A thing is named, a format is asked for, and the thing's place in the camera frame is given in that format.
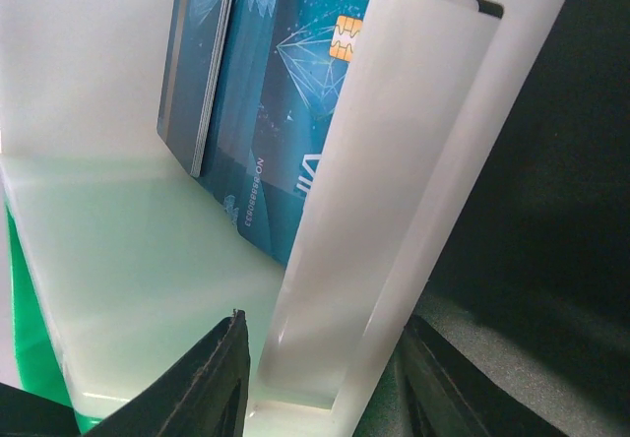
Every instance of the stack of cards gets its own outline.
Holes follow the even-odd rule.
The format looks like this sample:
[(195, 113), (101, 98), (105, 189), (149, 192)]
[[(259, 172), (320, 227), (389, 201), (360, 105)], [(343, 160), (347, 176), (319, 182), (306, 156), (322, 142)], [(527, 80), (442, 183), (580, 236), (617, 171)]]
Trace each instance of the stack of cards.
[[(223, 205), (243, 237), (285, 265), (367, 0), (233, 1), (214, 105), (202, 105), (192, 85), (182, 86), (187, 98), (177, 101), (186, 107), (177, 114), (188, 117), (186, 123), (173, 117), (178, 106), (171, 105), (170, 124), (168, 110), (160, 107), (159, 130), (195, 175), (200, 135), (208, 131), (208, 120), (204, 124), (198, 115), (209, 119), (199, 182)], [(171, 47), (169, 43), (169, 54), (182, 55), (183, 48)], [(185, 78), (177, 74), (175, 91)], [(168, 84), (165, 76), (162, 99), (167, 101)]]
[(157, 132), (199, 176), (232, 0), (175, 0)]

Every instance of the card dispenser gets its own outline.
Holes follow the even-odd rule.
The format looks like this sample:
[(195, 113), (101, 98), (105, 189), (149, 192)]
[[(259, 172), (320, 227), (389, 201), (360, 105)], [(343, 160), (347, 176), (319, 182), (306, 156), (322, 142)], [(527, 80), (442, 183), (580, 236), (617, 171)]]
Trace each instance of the card dispenser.
[[(155, 134), (173, 0), (2, 1), (2, 149), (28, 158), (13, 172), (3, 161), (7, 199), (77, 412), (106, 417), (164, 371), (121, 358), (130, 343), (181, 356), (179, 338), (239, 308), (252, 332), (244, 435), (352, 435), (564, 2), (475, 1), (370, 0), (278, 295), (278, 266)], [(108, 157), (134, 162), (119, 173)], [(134, 194), (147, 185), (155, 196)], [(51, 217), (50, 199), (73, 209)], [(149, 201), (159, 216), (145, 221)], [(150, 252), (148, 235), (174, 251)], [(40, 240), (53, 237), (74, 244), (53, 252)], [(126, 307), (147, 300), (150, 326)], [(121, 324), (134, 326), (122, 339)]]

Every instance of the card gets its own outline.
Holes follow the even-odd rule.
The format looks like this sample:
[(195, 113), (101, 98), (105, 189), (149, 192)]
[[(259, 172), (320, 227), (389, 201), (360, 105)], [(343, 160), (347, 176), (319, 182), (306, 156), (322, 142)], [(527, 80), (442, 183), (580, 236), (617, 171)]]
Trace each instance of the card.
[(240, 234), (286, 265), (367, 0), (278, 0), (237, 208)]
[(197, 177), (231, 0), (174, 0), (157, 132)]
[(265, 79), (265, 71), (269, 58), (274, 21), (276, 15), (277, 0), (247, 0), (250, 12), (252, 12), (252, 28), (256, 42), (253, 58), (248, 72), (245, 92), (240, 107), (236, 112), (237, 128), (232, 142), (233, 162), (227, 176), (223, 207), (236, 225), (238, 219), (238, 205), (242, 192), (243, 177), (248, 162), (249, 149), (258, 109), (260, 106), (261, 92)]
[(215, 95), (215, 103), (210, 117), (209, 136), (204, 149), (203, 163), (199, 182), (208, 191), (219, 190), (221, 168), (226, 163), (226, 152), (220, 150), (224, 147), (226, 140), (232, 137), (233, 127), (221, 124), (225, 115), (232, 109), (229, 102), (234, 103), (234, 97), (229, 94), (239, 94), (239, 85), (242, 78), (238, 69), (238, 54), (236, 49), (243, 48), (243, 30), (245, 29), (245, 0), (233, 0), (231, 14), (227, 25), (227, 38), (225, 40), (225, 50), (220, 64), (219, 79)]
[(217, 153), (210, 174), (212, 192), (217, 201), (222, 204), (227, 196), (227, 182), (234, 163), (235, 137), (240, 128), (239, 113), (243, 104), (249, 100), (247, 85), (262, 25), (256, 0), (237, 0), (237, 6), (242, 11), (239, 16), (235, 16), (232, 31), (234, 35), (230, 35), (234, 41), (234, 45), (230, 48), (233, 59), (223, 62), (227, 82), (222, 103), (223, 110), (217, 115), (215, 122), (220, 127)]

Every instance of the emv chip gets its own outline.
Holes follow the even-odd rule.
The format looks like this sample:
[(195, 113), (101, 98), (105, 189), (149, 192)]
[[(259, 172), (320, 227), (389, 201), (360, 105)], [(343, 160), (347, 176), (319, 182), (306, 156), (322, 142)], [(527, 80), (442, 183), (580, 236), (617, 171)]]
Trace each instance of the emv chip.
[(356, 38), (362, 25), (363, 21), (361, 19), (338, 16), (329, 54), (333, 58), (350, 61), (354, 53)]

